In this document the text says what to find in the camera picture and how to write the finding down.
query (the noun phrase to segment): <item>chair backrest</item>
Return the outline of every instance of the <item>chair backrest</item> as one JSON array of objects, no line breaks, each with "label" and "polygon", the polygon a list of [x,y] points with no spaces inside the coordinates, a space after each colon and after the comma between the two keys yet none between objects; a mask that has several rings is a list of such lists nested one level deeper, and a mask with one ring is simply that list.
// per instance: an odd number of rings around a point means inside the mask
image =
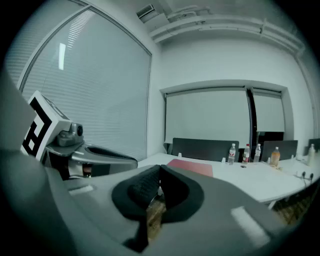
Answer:
[{"label": "chair backrest", "polygon": [[314,144],[315,152],[318,152],[320,150],[320,138],[309,139],[308,149],[311,147],[311,144]]},{"label": "chair backrest", "polygon": [[179,153],[185,158],[218,161],[222,158],[228,161],[229,149],[235,143],[235,161],[239,157],[239,141],[236,140],[209,140],[191,138],[173,138],[172,155]]},{"label": "chair backrest", "polygon": [[262,149],[261,161],[266,162],[271,157],[272,152],[279,147],[280,160],[291,159],[297,154],[298,141],[297,140],[275,140],[265,141]]}]

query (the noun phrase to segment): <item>red folder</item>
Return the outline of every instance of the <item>red folder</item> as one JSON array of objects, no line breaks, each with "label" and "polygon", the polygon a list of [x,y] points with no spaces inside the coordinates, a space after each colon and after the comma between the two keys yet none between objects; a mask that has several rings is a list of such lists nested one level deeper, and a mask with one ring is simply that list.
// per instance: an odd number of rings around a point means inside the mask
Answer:
[{"label": "red folder", "polygon": [[206,175],[209,177],[214,176],[212,172],[212,166],[206,163],[198,163],[198,162],[184,161],[180,159],[173,159],[171,162],[167,164],[167,166],[185,169],[185,170]]}]

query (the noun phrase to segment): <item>ceiling pipe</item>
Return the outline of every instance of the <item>ceiling pipe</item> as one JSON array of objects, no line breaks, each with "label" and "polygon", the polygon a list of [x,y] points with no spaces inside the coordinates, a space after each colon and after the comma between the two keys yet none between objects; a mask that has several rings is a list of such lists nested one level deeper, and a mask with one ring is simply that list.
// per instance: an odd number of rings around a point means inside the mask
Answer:
[{"label": "ceiling pipe", "polygon": [[184,11],[184,12],[178,12],[178,13],[170,14],[166,18],[169,20],[169,19],[172,19],[172,18],[178,18],[178,17],[187,16],[187,15],[197,16],[195,11]]},{"label": "ceiling pipe", "polygon": [[171,14],[176,14],[176,13],[180,13],[180,12],[184,12],[184,11],[189,11],[190,9],[194,9],[194,8],[198,8],[198,5],[189,5],[189,6],[186,6],[186,7],[182,7],[182,8],[176,9],[175,11],[170,13],[169,16]]},{"label": "ceiling pipe", "polygon": [[[202,15],[202,16],[193,16],[190,18],[184,18],[184,19],[172,22],[166,26],[160,27],[152,31],[151,33],[149,33],[149,35],[152,38],[154,38],[154,41],[156,43],[158,43],[167,38],[170,38],[172,36],[175,36],[184,32],[194,31],[194,30],[202,30],[202,31],[209,30],[207,26],[211,27],[210,30],[217,30],[217,29],[222,30],[223,28],[221,28],[221,25],[214,24],[214,23],[208,24],[208,22],[223,22],[223,21],[238,22],[238,23],[232,23],[231,25],[227,26],[228,28],[237,28],[238,30],[244,29],[243,26],[250,26],[250,25],[239,24],[239,23],[252,24],[253,26],[252,28],[249,28],[249,30],[253,30],[253,31],[256,30],[254,25],[258,25],[260,29],[259,31],[260,37],[271,39],[277,43],[282,42],[281,45],[289,48],[290,51],[293,51],[293,50],[298,51],[301,47],[304,47],[304,44],[302,43],[302,41],[299,40],[297,37],[285,31],[284,29],[277,27],[271,24],[270,22],[267,22],[266,19],[262,21],[257,18],[242,17],[238,15],[212,14],[212,15]],[[182,25],[190,25],[190,27],[180,28]]]},{"label": "ceiling pipe", "polygon": [[170,13],[166,18],[167,19],[172,19],[174,18],[177,14],[184,14],[186,12],[201,12],[201,11],[207,11],[209,15],[212,15],[213,13],[211,12],[211,8],[209,6],[206,7],[198,7],[197,5],[192,5],[190,6],[190,8],[188,9],[184,9],[184,10],[176,10],[172,13]]}]

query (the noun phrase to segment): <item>window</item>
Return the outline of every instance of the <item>window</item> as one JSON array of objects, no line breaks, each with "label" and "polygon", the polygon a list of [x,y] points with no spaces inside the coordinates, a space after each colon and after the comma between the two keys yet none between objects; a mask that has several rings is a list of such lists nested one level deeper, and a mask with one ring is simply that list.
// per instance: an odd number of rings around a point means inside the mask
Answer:
[{"label": "window", "polygon": [[250,143],[250,116],[246,90],[224,87],[167,95],[165,142],[173,138]]},{"label": "window", "polygon": [[48,0],[25,22],[5,57],[6,69],[18,88],[19,77],[39,43],[62,20],[82,7],[72,1]]},{"label": "window", "polygon": [[253,90],[258,132],[284,132],[284,108],[280,92]]},{"label": "window", "polygon": [[83,125],[87,143],[147,156],[151,54],[94,8],[64,25],[32,66],[22,95],[35,90]]}]

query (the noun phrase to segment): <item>conference table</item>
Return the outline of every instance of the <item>conference table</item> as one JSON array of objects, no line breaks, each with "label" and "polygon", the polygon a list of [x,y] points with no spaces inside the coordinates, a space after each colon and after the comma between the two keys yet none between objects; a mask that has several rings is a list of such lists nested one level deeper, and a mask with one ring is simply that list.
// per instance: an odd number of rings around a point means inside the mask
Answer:
[{"label": "conference table", "polygon": [[229,182],[261,203],[270,203],[270,207],[280,199],[296,194],[316,182],[320,177],[320,153],[316,153],[312,166],[306,164],[306,156],[301,160],[281,160],[278,169],[265,162],[252,162],[243,168],[242,163],[229,165],[225,162],[207,161],[175,155],[157,153],[140,162],[138,168],[153,165],[167,165],[173,159],[180,159],[212,166],[212,174],[216,179]]}]

